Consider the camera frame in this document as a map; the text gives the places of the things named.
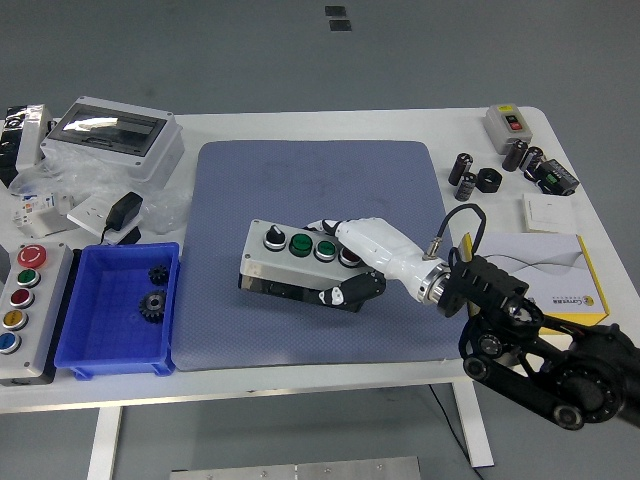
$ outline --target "table leg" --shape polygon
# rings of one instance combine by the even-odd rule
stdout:
[[[100,409],[87,480],[111,480],[121,416],[122,407]]]
[[[493,466],[493,456],[487,432],[484,429],[480,406],[471,380],[453,382],[453,393],[458,405],[462,431],[467,442],[467,451],[472,467]]]

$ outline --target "gray control panel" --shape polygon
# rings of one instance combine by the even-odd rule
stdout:
[[[53,380],[50,353],[73,253],[62,243],[22,245],[0,297],[0,384]]]
[[[324,233],[253,220],[240,263],[241,288],[252,279],[326,290],[372,269]]]

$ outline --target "gear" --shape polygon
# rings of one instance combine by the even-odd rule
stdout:
[[[164,304],[167,299],[167,293],[162,290],[156,290],[148,293],[140,301],[138,310],[142,316],[151,323],[160,323],[164,319]]]
[[[154,285],[166,285],[169,281],[169,270],[164,265],[156,265],[149,270],[149,279]]]

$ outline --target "yellow button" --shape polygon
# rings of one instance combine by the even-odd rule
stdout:
[[[11,310],[4,315],[2,324],[7,330],[20,330],[27,324],[29,317],[26,312]]]

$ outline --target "gray floor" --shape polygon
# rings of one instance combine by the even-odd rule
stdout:
[[[352,32],[329,31],[330,3]],[[60,116],[80,95],[178,114],[538,107],[640,288],[637,1],[3,0],[0,12],[0,116],[25,103]],[[478,393],[496,458],[485,478],[637,477],[638,430],[571,434]],[[407,388],[128,408],[115,478],[395,455],[418,455],[424,479],[474,478],[434,405]],[[1,416],[0,478],[83,478],[95,419]]]

